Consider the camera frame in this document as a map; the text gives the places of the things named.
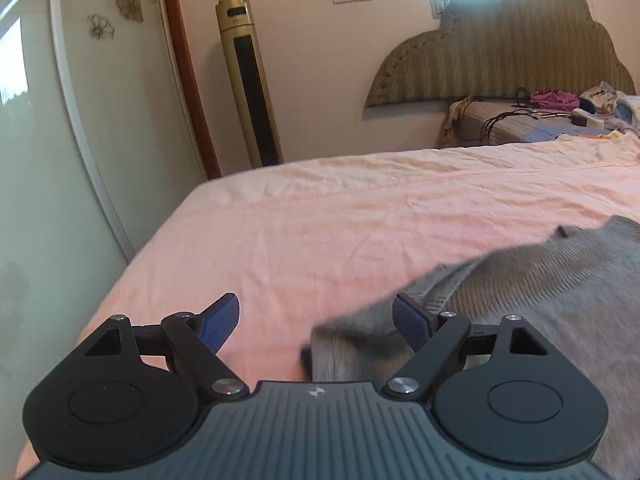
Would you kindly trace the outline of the green upholstered headboard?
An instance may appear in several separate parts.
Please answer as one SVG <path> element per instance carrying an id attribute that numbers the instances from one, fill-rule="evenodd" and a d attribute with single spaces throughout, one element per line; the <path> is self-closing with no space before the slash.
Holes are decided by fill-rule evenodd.
<path id="1" fill-rule="evenodd" d="M 601 81 L 636 90 L 586 0 L 450 0 L 437 28 L 386 56 L 366 104 L 512 99 L 521 88 L 581 94 Z"/>

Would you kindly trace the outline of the grey knit sweater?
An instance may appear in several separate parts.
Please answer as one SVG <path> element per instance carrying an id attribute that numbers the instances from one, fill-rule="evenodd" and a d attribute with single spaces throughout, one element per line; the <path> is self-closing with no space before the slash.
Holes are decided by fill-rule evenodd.
<path id="1" fill-rule="evenodd" d="M 615 479 L 639 475 L 639 226 L 558 226 L 543 243 L 488 252 L 431 273 L 402 292 L 428 312 L 477 324 L 518 314 L 602 392 L 608 428 L 596 462 Z M 393 295 L 321 323 L 302 350 L 315 382 L 382 385 L 412 352 L 392 321 Z"/>

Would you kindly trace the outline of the brown wooden door frame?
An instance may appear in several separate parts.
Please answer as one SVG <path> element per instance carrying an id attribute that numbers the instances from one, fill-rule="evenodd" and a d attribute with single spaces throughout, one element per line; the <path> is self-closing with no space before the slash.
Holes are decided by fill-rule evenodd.
<path id="1" fill-rule="evenodd" d="M 221 177 L 217 154 L 206 122 L 198 82 L 194 72 L 180 0 L 164 0 L 171 47 L 174 51 L 180 86 L 189 114 L 198 154 L 209 180 Z"/>

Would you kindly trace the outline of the pile of light clothes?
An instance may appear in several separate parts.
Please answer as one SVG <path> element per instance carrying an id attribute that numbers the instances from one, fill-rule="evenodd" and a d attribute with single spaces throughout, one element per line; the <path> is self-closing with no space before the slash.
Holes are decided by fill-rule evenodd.
<path id="1" fill-rule="evenodd" d="M 626 94 L 601 81 L 579 96 L 590 102 L 596 115 L 604 122 L 604 128 L 639 135 L 640 96 Z"/>

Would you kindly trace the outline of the magenta garment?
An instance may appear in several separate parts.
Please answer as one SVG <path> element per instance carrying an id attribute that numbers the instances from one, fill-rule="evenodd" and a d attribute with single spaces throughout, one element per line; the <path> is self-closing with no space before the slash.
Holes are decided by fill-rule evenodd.
<path id="1" fill-rule="evenodd" d="M 580 105 L 580 99 L 574 93 L 556 89 L 534 91 L 530 95 L 529 102 L 536 107 L 559 112 L 571 112 Z"/>

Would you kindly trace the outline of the gold tower air conditioner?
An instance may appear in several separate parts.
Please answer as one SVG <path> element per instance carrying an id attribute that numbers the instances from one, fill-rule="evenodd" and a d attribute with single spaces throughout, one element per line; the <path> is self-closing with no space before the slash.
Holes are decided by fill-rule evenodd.
<path id="1" fill-rule="evenodd" d="M 253 168 L 283 162 L 250 0 L 219 0 L 216 14 L 234 102 Z"/>

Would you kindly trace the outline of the pink bed sheet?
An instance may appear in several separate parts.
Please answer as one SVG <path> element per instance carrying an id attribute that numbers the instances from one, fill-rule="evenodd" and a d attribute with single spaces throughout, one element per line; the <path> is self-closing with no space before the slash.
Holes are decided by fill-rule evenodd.
<path id="1" fill-rule="evenodd" d="M 384 396 L 386 381 L 315 382 L 302 360 L 314 326 L 404 294 L 438 266 L 613 216 L 639 225 L 634 134 L 322 158 L 204 184 L 134 258 L 85 339 L 113 314 L 155 325 L 231 292 L 239 323 L 217 356 L 250 393 L 206 408 L 178 448 L 149 463 L 38 458 L 29 477 L 615 479 L 597 451 L 569 465 L 483 462 L 421 404 Z"/>

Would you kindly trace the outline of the glass sliding wardrobe door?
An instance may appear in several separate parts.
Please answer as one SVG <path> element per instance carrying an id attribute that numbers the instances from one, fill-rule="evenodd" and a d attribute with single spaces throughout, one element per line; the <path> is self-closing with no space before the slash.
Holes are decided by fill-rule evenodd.
<path id="1" fill-rule="evenodd" d="M 1 0 L 1 474 L 22 406 L 205 178 L 163 0 Z"/>

